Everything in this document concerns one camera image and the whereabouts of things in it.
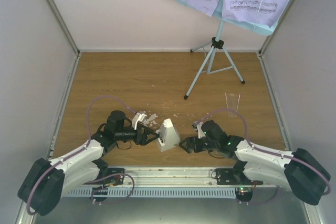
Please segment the white enclosure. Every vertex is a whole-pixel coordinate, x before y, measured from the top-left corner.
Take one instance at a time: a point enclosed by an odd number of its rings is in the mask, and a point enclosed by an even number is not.
[[[17,191],[47,155],[75,58],[46,0],[0,0],[1,223],[14,223]]]
[[[216,35],[219,20],[176,0],[54,0],[82,51],[181,51]],[[226,23],[229,51],[257,51],[265,37]]]
[[[324,223],[336,220],[336,0],[297,0],[263,56],[293,150],[305,148],[329,171]]]
[[[80,51],[189,50],[213,37],[219,22],[175,0],[54,1]],[[305,148],[315,156],[331,174],[334,190],[335,13],[336,0],[296,0],[261,54],[266,79],[269,77],[272,84],[271,95],[276,94],[279,105],[275,109],[280,111],[291,147],[293,150]],[[22,203],[16,197],[17,191],[33,162],[46,157],[50,149],[70,72],[78,62],[78,52],[69,43],[62,26],[64,28],[47,0],[0,0],[1,223],[15,222]],[[231,51],[257,51],[266,38],[226,23],[222,39]],[[250,216],[259,213],[267,223],[286,223],[288,216],[295,220],[291,223],[299,223],[298,219],[308,223],[309,216],[311,224],[320,223],[320,217],[323,223],[333,224],[335,195],[333,191],[323,197],[317,208],[309,206],[308,215],[301,202],[289,192],[282,194],[274,205],[246,211],[229,202],[228,211],[237,213],[231,215],[229,221],[234,223],[237,217],[239,223],[247,223]],[[54,216],[39,218],[37,223],[62,223],[59,220],[68,220],[73,214],[77,215],[74,219],[79,220],[78,223],[94,223],[97,219],[104,221],[102,213],[108,219],[114,215],[110,206],[94,211],[89,201],[67,198],[63,202],[52,213]],[[129,214],[129,209],[138,205],[149,206],[149,213],[156,208],[158,218],[163,216],[162,202],[158,203],[157,199],[152,201],[154,207],[142,199],[129,202],[130,208],[116,207],[122,217],[120,221],[124,220],[123,210],[130,221],[140,214],[143,218],[149,216],[143,209],[133,212],[135,216]],[[199,221],[207,214],[206,206],[214,215],[223,212],[221,201],[191,202],[166,200],[162,206],[172,209],[171,212],[177,211],[174,207],[182,209],[183,215],[187,204],[198,205],[202,211],[192,209],[191,212]],[[74,204],[78,207],[76,210],[72,209]]]

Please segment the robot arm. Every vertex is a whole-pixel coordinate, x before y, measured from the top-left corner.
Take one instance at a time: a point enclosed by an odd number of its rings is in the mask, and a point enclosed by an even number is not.
[[[124,126],[125,121],[130,120],[122,111],[113,111],[106,124],[101,125],[84,145],[50,161],[43,158],[35,161],[18,191],[18,197],[27,203],[29,195],[34,191],[30,207],[41,216],[48,214],[71,190],[107,175],[108,164],[100,158],[114,149],[117,141],[134,141],[138,145],[147,145],[157,139],[157,133],[140,124],[145,118],[144,113],[136,113],[132,125]],[[48,169],[51,169],[50,172],[41,179]]]
[[[295,159],[312,166],[328,181],[330,174],[306,150],[279,151],[249,143],[243,137],[228,136],[213,120],[194,127],[198,136],[188,137],[180,143],[188,153],[217,150],[224,158],[237,160],[232,172],[238,183],[263,181],[291,190],[308,204],[319,203],[327,186],[325,181]]]

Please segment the white debris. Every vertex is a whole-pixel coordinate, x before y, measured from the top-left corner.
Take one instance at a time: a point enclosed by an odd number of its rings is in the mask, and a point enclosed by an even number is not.
[[[152,114],[148,119],[146,119],[145,121],[144,121],[144,125],[147,125],[147,124],[149,124],[149,123],[152,123],[153,122],[153,120],[155,119],[155,118],[157,118],[158,116],[156,115],[156,114]]]

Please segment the metal bracket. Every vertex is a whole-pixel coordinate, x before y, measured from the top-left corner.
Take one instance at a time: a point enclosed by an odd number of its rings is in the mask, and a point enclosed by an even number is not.
[[[215,169],[217,185],[244,185],[252,186],[254,182],[248,179],[238,181],[231,168],[218,168]],[[257,185],[263,185],[262,181],[256,181]]]

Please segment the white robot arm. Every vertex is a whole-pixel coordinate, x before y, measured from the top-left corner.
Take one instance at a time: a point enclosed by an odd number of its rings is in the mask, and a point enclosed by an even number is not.
[[[232,173],[237,184],[267,182],[291,190],[308,204],[319,203],[330,174],[306,150],[280,151],[228,136],[213,120],[193,126],[198,136],[187,137],[180,147],[188,153],[217,150],[224,158],[235,159]]]

